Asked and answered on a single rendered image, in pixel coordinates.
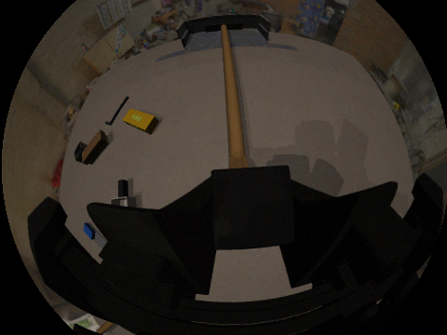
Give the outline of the brown wooden block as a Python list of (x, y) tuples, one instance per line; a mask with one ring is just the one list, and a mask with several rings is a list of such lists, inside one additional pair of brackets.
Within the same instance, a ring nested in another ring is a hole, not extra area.
[(103, 130), (98, 130), (91, 142), (89, 142), (82, 153), (82, 164), (93, 164), (94, 160), (101, 155), (108, 146), (108, 137), (105, 137)]

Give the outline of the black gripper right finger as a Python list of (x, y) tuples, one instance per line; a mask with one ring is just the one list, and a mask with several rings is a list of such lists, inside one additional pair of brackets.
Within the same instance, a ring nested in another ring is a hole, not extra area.
[(312, 283), (309, 276), (331, 256), (351, 224), (391, 206), (398, 187), (391, 181), (335, 197), (291, 179), (295, 241), (279, 246), (291, 288)]

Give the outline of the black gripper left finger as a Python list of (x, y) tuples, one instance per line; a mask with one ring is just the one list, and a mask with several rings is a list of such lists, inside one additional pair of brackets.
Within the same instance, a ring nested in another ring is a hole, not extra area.
[(163, 254), (196, 294), (209, 295), (216, 256), (211, 176), (161, 209), (94, 202), (87, 212), (107, 241)]

